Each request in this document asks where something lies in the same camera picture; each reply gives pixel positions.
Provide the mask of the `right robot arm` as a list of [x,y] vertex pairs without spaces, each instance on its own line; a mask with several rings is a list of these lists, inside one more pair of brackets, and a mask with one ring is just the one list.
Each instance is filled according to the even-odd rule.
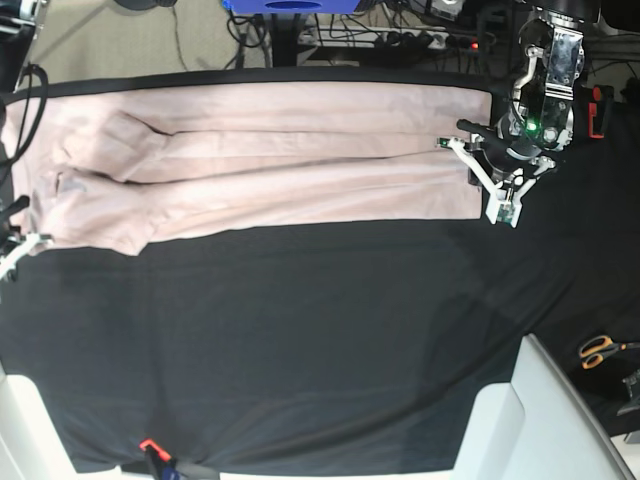
[[[1,96],[15,93],[27,83],[26,101],[39,101],[35,117],[27,122],[25,107],[13,152],[1,149],[1,183],[6,184],[14,165],[22,159],[33,142],[48,101],[49,79],[46,71],[31,62],[31,51],[44,27],[49,2],[46,0],[3,1],[1,3]],[[1,279],[17,280],[17,264],[35,248],[52,242],[40,233],[23,233],[11,224],[11,218],[30,206],[30,198],[22,195],[11,203],[1,204]]]

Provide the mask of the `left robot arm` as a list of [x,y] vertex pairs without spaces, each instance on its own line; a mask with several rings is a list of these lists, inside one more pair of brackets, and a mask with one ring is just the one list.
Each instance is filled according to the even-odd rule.
[[597,20],[597,1],[531,1],[531,13],[518,42],[523,71],[494,126],[466,119],[457,128],[467,139],[441,137],[440,148],[454,152],[487,192],[486,218],[518,224],[524,196],[558,163],[574,136],[576,83],[585,66],[584,26]]

